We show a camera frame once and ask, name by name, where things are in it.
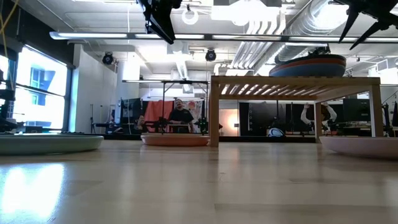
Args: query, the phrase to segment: white ceiling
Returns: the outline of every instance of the white ceiling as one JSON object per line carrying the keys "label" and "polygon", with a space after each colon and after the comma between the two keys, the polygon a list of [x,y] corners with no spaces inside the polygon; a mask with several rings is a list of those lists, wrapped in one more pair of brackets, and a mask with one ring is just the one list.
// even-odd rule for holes
{"label": "white ceiling", "polygon": [[[58,31],[71,31],[72,27],[77,31],[94,32],[127,32],[127,8],[129,8],[130,32],[145,32],[144,16],[138,5],[133,4],[105,4],[102,2],[75,2],[72,0],[20,0],[19,5],[41,21]],[[295,0],[296,7],[301,8],[307,0]],[[214,34],[237,34],[243,33],[244,27],[236,26],[230,21],[212,21],[209,15],[200,14],[196,24],[186,25],[182,19],[182,10],[172,11],[172,22],[175,33],[214,33]],[[369,16],[360,15],[348,35],[359,36],[365,32],[375,20]],[[343,26],[332,32],[332,35],[340,35]],[[395,27],[389,30],[378,32],[376,35],[398,36]],[[214,63],[206,63],[205,50],[214,48],[219,60],[232,60],[234,53],[239,47],[239,42],[188,42],[190,47],[199,49],[195,51],[193,61],[187,62],[188,69],[213,70]],[[175,68],[173,62],[165,62],[162,58],[166,53],[166,43],[160,40],[106,40],[99,41],[100,46],[104,44],[126,45],[131,44],[141,53],[147,65],[154,73],[169,73]],[[331,44],[333,54],[345,56],[355,55],[398,55],[396,45],[368,45],[362,44],[354,50],[349,51],[348,44]],[[126,53],[115,54],[117,57],[126,57]],[[348,67],[353,66],[355,60],[348,60]],[[143,72],[150,72],[142,67]]]}

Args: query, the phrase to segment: desk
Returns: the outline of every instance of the desk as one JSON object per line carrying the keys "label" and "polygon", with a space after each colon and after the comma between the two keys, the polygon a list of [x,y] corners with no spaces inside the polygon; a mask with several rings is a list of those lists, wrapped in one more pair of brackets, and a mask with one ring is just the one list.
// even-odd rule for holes
{"label": "desk", "polygon": [[315,104],[315,136],[318,141],[322,135],[321,103],[366,91],[371,102],[372,136],[383,137],[380,78],[212,76],[210,146],[218,147],[220,100],[312,101]]}

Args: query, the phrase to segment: light fixture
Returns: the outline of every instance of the light fixture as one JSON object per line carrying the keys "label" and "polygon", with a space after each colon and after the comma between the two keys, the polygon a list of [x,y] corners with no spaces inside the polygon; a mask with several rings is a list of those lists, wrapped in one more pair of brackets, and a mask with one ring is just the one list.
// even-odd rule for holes
{"label": "light fixture", "polygon": [[156,34],[134,34],[137,39],[160,39]]}
{"label": "light fixture", "polygon": [[123,80],[126,83],[162,83],[162,80]]}
{"label": "light fixture", "polygon": [[278,41],[281,40],[280,36],[273,35],[229,35],[229,34],[217,34],[212,35],[215,40],[250,40],[250,41]]}
{"label": "light fixture", "polygon": [[398,37],[368,37],[364,42],[398,42]]}
{"label": "light fixture", "polygon": [[315,44],[315,43],[296,43],[296,42],[287,42],[285,43],[286,46],[293,46],[293,47],[327,47],[328,44]]}
{"label": "light fixture", "polygon": [[[157,100],[162,100],[163,96],[148,96],[148,99],[157,99]],[[165,100],[204,100],[204,98],[201,97],[170,97],[170,96],[165,96]]]}
{"label": "light fixture", "polygon": [[[187,18],[187,13],[188,13],[188,12],[193,12],[193,17],[190,18],[190,19]],[[185,23],[186,25],[194,25],[194,24],[197,23],[198,20],[199,20],[198,11],[193,10],[193,9],[190,9],[190,10],[188,11],[188,9],[185,9],[185,10],[182,12],[181,19],[182,19],[182,21],[184,21],[184,23]]]}
{"label": "light fixture", "polygon": [[[289,37],[289,41],[297,41],[297,42],[338,42],[339,37],[314,37],[314,36],[303,36],[303,37]],[[344,42],[355,42],[358,38],[355,37],[346,37]]]}
{"label": "light fixture", "polygon": [[202,34],[176,34],[177,39],[204,39],[205,35]]}
{"label": "light fixture", "polygon": [[50,32],[54,40],[67,39],[123,39],[127,34],[118,33],[89,33],[89,32]]}

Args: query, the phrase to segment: wall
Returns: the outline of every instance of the wall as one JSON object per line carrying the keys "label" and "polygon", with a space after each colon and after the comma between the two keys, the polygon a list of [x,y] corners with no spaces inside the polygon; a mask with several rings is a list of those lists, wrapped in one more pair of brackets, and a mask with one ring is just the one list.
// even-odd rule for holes
{"label": "wall", "polygon": [[117,76],[114,71],[84,52],[81,45],[75,46],[73,63],[76,69],[72,78],[69,130],[90,133],[90,105],[93,104],[94,122],[106,122],[109,106],[116,102]]}

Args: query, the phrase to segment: man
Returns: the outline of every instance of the man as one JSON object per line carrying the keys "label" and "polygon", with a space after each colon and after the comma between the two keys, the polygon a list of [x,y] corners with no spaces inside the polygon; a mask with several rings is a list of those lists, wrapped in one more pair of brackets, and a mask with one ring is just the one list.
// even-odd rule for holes
{"label": "man", "polygon": [[175,109],[170,113],[169,121],[172,124],[188,124],[187,126],[176,126],[174,132],[176,133],[192,133],[193,132],[193,116],[189,110],[183,108],[182,100],[175,100]]}
{"label": "man", "polygon": [[[306,104],[304,105],[304,109],[303,109],[303,111],[302,111],[302,113],[301,113],[301,120],[302,120],[305,124],[310,125],[311,127],[313,127],[313,126],[314,126],[314,121],[310,121],[310,120],[307,118],[307,110],[309,109],[309,107],[310,107],[310,105],[308,105],[308,103],[306,103]],[[321,112],[322,125],[323,125],[324,127],[326,127],[327,130],[330,131],[330,127],[328,126],[328,121],[330,120],[330,121],[332,121],[332,122],[335,122],[335,121],[336,121],[336,118],[337,118],[337,114],[336,114],[336,112],[334,111],[334,109],[333,109],[331,106],[329,106],[328,103],[326,103],[326,102],[323,103],[323,105],[322,105],[322,112]]]}

